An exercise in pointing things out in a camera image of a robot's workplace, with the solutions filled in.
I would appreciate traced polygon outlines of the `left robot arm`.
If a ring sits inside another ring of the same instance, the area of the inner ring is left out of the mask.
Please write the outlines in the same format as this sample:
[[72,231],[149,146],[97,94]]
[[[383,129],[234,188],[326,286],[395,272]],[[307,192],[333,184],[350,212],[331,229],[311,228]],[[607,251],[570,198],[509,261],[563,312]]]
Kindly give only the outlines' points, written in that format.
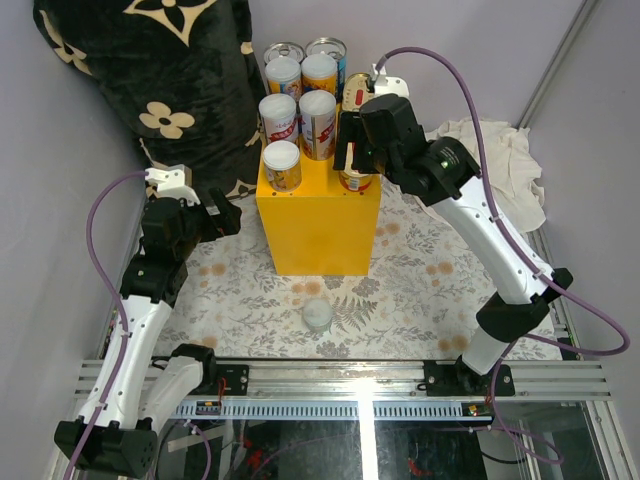
[[216,214],[183,197],[156,198],[145,206],[100,373],[78,417],[60,422],[54,434],[69,460],[66,478],[77,471],[144,478],[179,404],[193,392],[204,395],[217,387],[213,349],[189,344],[176,347],[152,385],[144,385],[156,342],[187,279],[188,258],[199,244],[240,231],[240,208],[219,189],[210,198]]

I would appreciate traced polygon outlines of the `blue soup can top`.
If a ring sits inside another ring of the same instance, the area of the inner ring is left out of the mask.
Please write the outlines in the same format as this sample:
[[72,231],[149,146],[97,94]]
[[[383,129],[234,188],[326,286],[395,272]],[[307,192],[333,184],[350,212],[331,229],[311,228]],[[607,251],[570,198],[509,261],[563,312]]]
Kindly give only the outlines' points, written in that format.
[[263,53],[263,60],[265,65],[267,65],[270,61],[280,57],[291,58],[298,63],[301,63],[306,57],[306,53],[301,45],[289,41],[273,43],[269,45]]

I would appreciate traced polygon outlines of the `can with white lid front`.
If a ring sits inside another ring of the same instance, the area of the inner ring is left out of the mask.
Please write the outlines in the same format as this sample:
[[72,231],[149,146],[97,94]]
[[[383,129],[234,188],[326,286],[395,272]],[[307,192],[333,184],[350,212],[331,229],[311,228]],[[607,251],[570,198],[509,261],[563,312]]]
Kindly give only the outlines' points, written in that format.
[[263,98],[258,106],[266,142],[298,142],[297,104],[286,94],[271,94]]

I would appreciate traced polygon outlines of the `silver can with clear lid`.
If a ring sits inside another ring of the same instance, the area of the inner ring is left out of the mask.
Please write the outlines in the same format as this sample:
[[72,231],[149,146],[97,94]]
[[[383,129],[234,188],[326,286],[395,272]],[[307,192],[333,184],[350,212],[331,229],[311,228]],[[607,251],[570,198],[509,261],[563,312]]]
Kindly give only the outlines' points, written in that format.
[[330,302],[323,298],[309,300],[302,310],[302,318],[306,326],[313,332],[326,331],[333,320],[334,310]]

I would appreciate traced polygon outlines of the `gold oval tin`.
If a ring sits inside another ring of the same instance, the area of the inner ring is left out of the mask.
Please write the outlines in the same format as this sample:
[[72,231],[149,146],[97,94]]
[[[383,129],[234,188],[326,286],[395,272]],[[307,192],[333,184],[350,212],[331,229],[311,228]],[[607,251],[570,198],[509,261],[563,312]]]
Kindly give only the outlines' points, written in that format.
[[347,144],[345,166],[339,171],[339,180],[341,185],[351,192],[362,192],[366,190],[372,180],[372,174],[363,174],[353,168],[354,160],[354,143]]
[[371,77],[367,73],[356,73],[346,79],[341,102],[341,112],[358,112],[374,97],[369,85]]

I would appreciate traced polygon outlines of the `tall porridge can plastic lid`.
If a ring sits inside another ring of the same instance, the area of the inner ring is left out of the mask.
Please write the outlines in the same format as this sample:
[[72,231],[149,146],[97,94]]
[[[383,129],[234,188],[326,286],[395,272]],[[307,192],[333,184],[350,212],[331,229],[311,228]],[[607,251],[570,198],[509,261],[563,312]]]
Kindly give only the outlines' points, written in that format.
[[281,56],[268,62],[265,67],[270,94],[286,94],[298,101],[302,94],[300,63]]

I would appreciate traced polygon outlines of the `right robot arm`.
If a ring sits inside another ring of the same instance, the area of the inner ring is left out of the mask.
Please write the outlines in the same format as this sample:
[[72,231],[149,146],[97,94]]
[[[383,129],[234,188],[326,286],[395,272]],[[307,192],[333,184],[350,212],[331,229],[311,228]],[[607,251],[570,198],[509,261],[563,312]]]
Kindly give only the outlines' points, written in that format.
[[538,328],[559,296],[556,290],[571,285],[570,272],[536,256],[490,207],[472,154],[454,138],[427,139],[404,97],[385,94],[340,112],[334,167],[385,176],[433,208],[483,264],[496,291],[476,314],[469,346],[454,364],[426,372],[425,379],[438,396],[488,393],[504,350]]

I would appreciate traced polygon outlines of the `yellow orange can plastic lid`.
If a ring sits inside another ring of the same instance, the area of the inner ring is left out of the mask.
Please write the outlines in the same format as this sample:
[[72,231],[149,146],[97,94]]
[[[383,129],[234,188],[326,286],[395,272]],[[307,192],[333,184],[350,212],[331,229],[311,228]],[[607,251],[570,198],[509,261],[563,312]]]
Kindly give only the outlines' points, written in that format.
[[301,63],[304,92],[323,90],[336,95],[337,71],[336,61],[328,54],[316,53],[307,56]]

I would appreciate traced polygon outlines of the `can with white lid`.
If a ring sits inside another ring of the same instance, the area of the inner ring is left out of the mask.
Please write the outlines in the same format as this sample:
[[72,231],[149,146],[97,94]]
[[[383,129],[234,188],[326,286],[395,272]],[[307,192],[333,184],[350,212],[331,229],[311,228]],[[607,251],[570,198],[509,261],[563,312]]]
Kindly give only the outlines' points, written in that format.
[[279,140],[266,146],[263,164],[271,187],[280,192],[291,192],[302,182],[300,150],[295,143]]
[[299,102],[301,146],[312,160],[328,160],[335,151],[336,99],[324,90],[305,93]]
[[266,142],[298,142],[297,104],[286,94],[271,94],[263,98],[258,106]]

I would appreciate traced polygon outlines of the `can with white lid back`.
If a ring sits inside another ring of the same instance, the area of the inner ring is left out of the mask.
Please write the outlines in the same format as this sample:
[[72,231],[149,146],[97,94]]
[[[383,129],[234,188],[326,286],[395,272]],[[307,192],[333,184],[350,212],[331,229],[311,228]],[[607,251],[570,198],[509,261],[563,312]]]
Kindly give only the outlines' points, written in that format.
[[271,187],[280,192],[291,192],[302,182],[300,150],[295,143],[279,140],[266,146],[263,164]]

